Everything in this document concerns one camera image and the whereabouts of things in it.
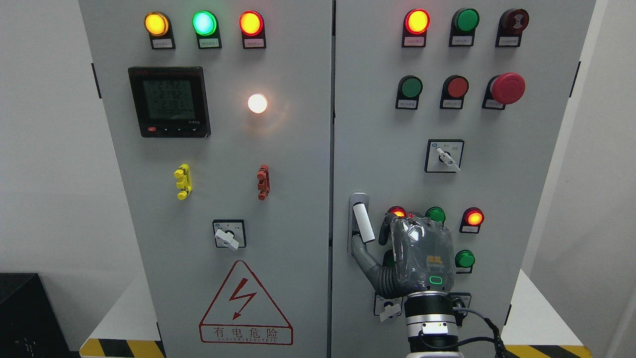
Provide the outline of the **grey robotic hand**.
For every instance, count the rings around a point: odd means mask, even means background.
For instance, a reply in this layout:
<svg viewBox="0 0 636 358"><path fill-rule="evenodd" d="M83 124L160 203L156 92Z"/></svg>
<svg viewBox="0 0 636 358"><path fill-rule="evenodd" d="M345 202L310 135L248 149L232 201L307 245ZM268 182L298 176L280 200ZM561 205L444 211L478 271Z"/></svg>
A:
<svg viewBox="0 0 636 358"><path fill-rule="evenodd" d="M455 281L452 234L429 217L385 215L393 243L395 265L383 267L369 254L359 234L352 238L351 253L359 268L384 299L395 299L418 292L447 295Z"/></svg>

